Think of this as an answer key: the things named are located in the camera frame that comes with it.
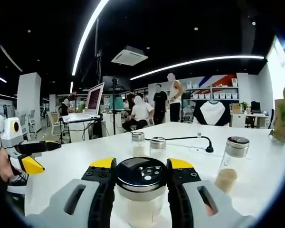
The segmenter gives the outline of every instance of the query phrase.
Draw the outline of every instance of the black ceiling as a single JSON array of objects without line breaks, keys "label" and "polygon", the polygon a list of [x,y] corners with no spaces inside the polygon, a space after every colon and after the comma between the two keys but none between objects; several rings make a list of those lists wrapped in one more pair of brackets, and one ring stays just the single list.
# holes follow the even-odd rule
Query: black ceiling
[{"label": "black ceiling", "polygon": [[[96,83],[95,26],[71,76],[77,48],[99,0],[0,1],[0,93],[17,93],[19,75],[38,72],[43,97],[68,93]],[[245,0],[110,0],[99,17],[98,48],[102,75],[137,76],[176,63],[223,55],[266,56],[273,29]],[[111,63],[125,46],[141,49],[148,59],[135,65]],[[178,77],[248,72],[257,74],[264,61],[222,60],[175,69]],[[163,81],[167,72],[134,80],[135,87]]]}]

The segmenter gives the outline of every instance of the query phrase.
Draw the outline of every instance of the metal jar lid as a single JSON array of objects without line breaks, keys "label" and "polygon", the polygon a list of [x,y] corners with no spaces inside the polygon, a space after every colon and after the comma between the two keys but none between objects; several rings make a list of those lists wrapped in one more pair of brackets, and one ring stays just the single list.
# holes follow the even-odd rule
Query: metal jar lid
[{"label": "metal jar lid", "polygon": [[245,157],[249,148],[249,140],[244,137],[232,136],[227,139],[225,151],[236,158]]},{"label": "metal jar lid", "polygon": [[115,172],[118,191],[130,200],[150,201],[166,189],[167,168],[157,159],[129,158],[119,163]]},{"label": "metal jar lid", "polygon": [[143,132],[133,132],[132,133],[132,141],[133,142],[143,142],[144,141],[144,133]]},{"label": "metal jar lid", "polygon": [[166,139],[162,137],[154,137],[150,140],[150,147],[152,149],[165,149],[166,148]]}]

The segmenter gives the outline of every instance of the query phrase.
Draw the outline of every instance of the shelf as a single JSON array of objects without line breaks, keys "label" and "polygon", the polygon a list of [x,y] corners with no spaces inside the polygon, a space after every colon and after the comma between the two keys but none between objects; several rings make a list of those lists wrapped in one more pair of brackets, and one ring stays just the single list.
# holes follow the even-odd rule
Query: shelf
[{"label": "shelf", "polygon": [[212,89],[238,89],[238,87],[232,87],[232,86],[228,86],[228,87],[212,87]]},{"label": "shelf", "polygon": [[239,99],[189,99],[190,101],[239,101]]},{"label": "shelf", "polygon": [[210,87],[208,87],[208,88],[185,89],[185,90],[187,90],[187,91],[193,91],[193,90],[204,90],[204,89],[206,89],[206,90],[211,90]]}]

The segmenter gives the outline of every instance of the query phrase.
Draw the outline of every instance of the black pants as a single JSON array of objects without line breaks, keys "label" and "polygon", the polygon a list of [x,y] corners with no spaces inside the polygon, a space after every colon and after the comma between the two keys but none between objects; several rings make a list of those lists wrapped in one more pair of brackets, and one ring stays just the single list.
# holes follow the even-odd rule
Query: black pants
[{"label": "black pants", "polygon": [[130,131],[132,130],[132,129],[131,129],[131,126],[132,126],[132,125],[136,125],[136,129],[138,130],[138,129],[142,129],[144,126],[147,126],[148,123],[147,123],[146,120],[136,121],[136,120],[134,120],[134,119],[131,119],[131,120],[126,121],[126,122],[123,123],[123,128],[124,128],[126,131],[130,132]]},{"label": "black pants", "polygon": [[160,111],[155,110],[154,116],[153,116],[154,124],[155,125],[161,124],[163,122],[164,117],[165,117],[164,110],[160,110]]},{"label": "black pants", "polygon": [[170,121],[178,122],[180,120],[180,103],[173,103],[170,105]]}]

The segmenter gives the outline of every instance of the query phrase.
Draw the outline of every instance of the blue stripe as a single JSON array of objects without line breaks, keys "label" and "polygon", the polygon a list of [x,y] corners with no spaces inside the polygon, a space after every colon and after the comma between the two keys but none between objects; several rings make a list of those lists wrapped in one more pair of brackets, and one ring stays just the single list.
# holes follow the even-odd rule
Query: blue stripe
[{"label": "blue stripe", "polygon": [[199,87],[201,87],[205,82],[207,82],[212,76],[206,76],[204,77],[201,82],[199,83]]}]

